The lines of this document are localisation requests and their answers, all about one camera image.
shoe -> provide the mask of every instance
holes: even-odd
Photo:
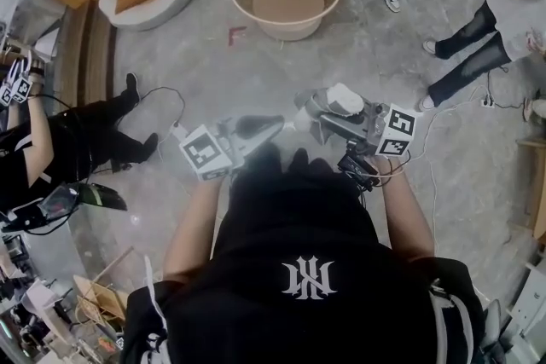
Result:
[[[131,72],[125,76],[125,83],[127,84],[127,91],[134,97],[135,105],[140,102],[140,93],[138,92],[138,78],[135,73]]]
[[[141,163],[149,160],[149,158],[154,154],[155,149],[157,149],[157,145],[159,144],[159,142],[160,136],[158,136],[157,134],[152,134],[148,137],[148,139],[143,144],[143,156]]]
[[[385,3],[393,13],[400,12],[400,3],[398,0],[385,0]]]
[[[529,120],[531,120],[532,116],[532,103],[533,101],[531,99],[525,99],[523,101],[523,119],[529,123]]]
[[[436,42],[432,39],[425,40],[423,43],[423,49],[430,55],[436,55]]]
[[[419,102],[419,111],[425,113],[426,111],[430,111],[431,109],[434,109],[434,101],[430,95],[426,95]]]

jeans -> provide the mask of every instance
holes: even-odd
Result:
[[[495,32],[495,35],[478,51],[428,87],[428,95],[433,99],[435,107],[472,83],[482,73],[511,62],[504,49],[501,34],[495,29],[496,23],[495,15],[489,9],[487,2],[484,2],[470,23],[453,37],[436,43],[436,56],[447,60],[470,44]]]

white sneaker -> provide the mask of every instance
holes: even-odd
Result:
[[[398,0],[385,0],[385,3],[393,13],[400,12],[400,3]]]
[[[423,43],[423,49],[430,55],[436,55],[436,42],[432,39],[425,40]]]
[[[431,109],[434,109],[434,101],[430,95],[426,95],[419,102],[419,111],[424,113],[426,111],[430,111]]]

black pants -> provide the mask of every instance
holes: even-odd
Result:
[[[92,158],[92,170],[110,159],[126,164],[142,163],[148,158],[149,151],[142,143],[116,128],[118,120],[129,113],[136,104],[134,97],[126,90],[108,101],[97,101],[85,107],[74,108],[71,111],[75,112],[77,118],[70,114],[71,111],[57,116],[75,118],[71,125],[76,124],[76,130],[80,132],[83,128],[78,145],[78,154],[81,157],[80,175],[86,177],[89,173],[89,153]]]
[[[478,51],[470,55],[435,84],[428,87],[434,106],[452,97],[457,91],[476,80],[482,73],[508,64],[512,60],[506,54],[501,34],[495,29],[497,19],[489,9],[487,2],[476,11],[470,23],[460,29],[453,37],[436,43],[436,56],[447,60],[472,43],[478,42],[486,35],[495,35]]]

power strip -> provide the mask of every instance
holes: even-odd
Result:
[[[480,101],[481,106],[484,108],[494,108],[495,107],[495,101],[493,101],[493,97],[491,95],[485,95],[484,98]]]

